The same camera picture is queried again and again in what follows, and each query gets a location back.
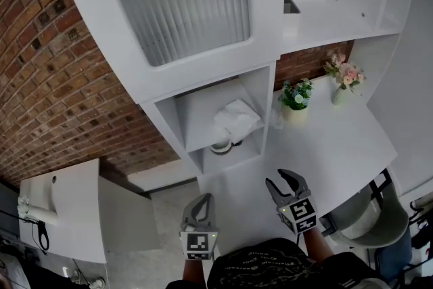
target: brick wall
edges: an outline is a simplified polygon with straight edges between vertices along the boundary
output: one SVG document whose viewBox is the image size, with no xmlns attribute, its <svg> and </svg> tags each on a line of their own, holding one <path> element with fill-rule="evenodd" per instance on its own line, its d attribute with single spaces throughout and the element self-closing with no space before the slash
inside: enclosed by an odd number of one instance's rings
<svg viewBox="0 0 433 289">
<path fill-rule="evenodd" d="M 122 173 L 177 158 L 133 103 L 73 0 L 0 0 L 0 178 L 103 158 Z"/>
<path fill-rule="evenodd" d="M 323 65 L 331 58 L 331 55 L 343 53 L 348 59 L 353 43 L 353 40 L 343 41 L 283 54 L 281 59 L 277 61 L 274 91 L 281 89 L 285 80 L 297 83 L 304 77 L 313 79 L 323 76 L 325 74 Z"/>
</svg>

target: floor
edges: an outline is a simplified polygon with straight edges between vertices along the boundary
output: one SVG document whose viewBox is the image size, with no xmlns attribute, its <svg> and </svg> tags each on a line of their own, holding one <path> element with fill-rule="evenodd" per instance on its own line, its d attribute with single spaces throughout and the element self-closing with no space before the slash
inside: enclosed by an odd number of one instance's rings
<svg viewBox="0 0 433 289">
<path fill-rule="evenodd" d="M 151 194 L 155 208 L 155 217 L 160 233 L 161 249 L 146 252 L 113 253 L 107 255 L 106 267 L 102 264 L 77 261 L 77 264 L 88 280 L 98 277 L 106 278 L 110 289 L 162 289 L 173 281 L 180 279 L 183 272 L 184 258 L 178 237 L 183 208 L 193 198 L 200 195 L 197 182 L 179 185 Z M 331 240 L 329 243 L 335 252 L 347 251 Z M 358 254 L 363 258 L 363 251 Z M 72 259 L 53 254 L 40 254 L 42 266 L 63 275 L 64 267 L 70 275 L 75 269 Z M 212 263 L 204 262 L 207 277 Z"/>
</svg>

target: white flower pot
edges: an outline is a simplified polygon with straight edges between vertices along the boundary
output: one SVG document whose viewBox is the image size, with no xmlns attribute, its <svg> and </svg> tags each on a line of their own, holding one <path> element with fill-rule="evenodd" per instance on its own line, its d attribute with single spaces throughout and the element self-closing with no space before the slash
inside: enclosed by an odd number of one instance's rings
<svg viewBox="0 0 433 289">
<path fill-rule="evenodd" d="M 308 110 L 308 106 L 302 110 L 293 110 L 289 106 L 283 105 L 282 114 L 284 120 L 287 123 L 291 125 L 303 125 L 305 123 Z"/>
<path fill-rule="evenodd" d="M 349 98 L 349 93 L 352 93 L 350 88 L 343 89 L 338 87 L 332 95 L 332 103 L 334 105 L 341 105 Z"/>
<path fill-rule="evenodd" d="M 58 224 L 57 213 L 52 210 L 45 210 L 44 208 L 28 205 L 28 216 L 33 217 L 38 221 L 44 221 L 47 224 Z"/>
</svg>

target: black shirt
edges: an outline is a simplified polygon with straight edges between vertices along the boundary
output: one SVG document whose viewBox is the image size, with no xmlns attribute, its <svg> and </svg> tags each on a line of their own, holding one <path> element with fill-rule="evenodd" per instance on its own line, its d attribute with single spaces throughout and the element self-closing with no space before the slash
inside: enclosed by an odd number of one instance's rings
<svg viewBox="0 0 433 289">
<path fill-rule="evenodd" d="M 353 253 L 342 253 L 320 265 L 295 243 L 278 238 L 219 257 L 208 278 L 208 289 L 230 288 L 353 288 L 366 278 L 379 278 Z M 196 289 L 176 281 L 167 289 Z"/>
</svg>

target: potted plant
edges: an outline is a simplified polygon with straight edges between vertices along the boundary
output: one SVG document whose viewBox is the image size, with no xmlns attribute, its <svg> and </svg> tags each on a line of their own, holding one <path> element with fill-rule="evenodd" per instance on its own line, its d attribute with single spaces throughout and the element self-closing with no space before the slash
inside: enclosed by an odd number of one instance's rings
<svg viewBox="0 0 433 289">
<path fill-rule="evenodd" d="M 308 79 L 302 79 L 296 85 L 284 82 L 279 101 L 282 104 L 283 118 L 287 122 L 299 125 L 305 121 L 312 90 L 313 84 Z"/>
<path fill-rule="evenodd" d="M 353 89 L 365 80 L 364 72 L 355 65 L 345 63 L 345 60 L 346 55 L 333 54 L 331 61 L 323 66 L 326 73 L 335 77 L 337 84 L 339 84 L 337 90 L 332 95 L 332 103 L 334 105 L 341 104 L 348 90 L 353 92 Z"/>
</svg>

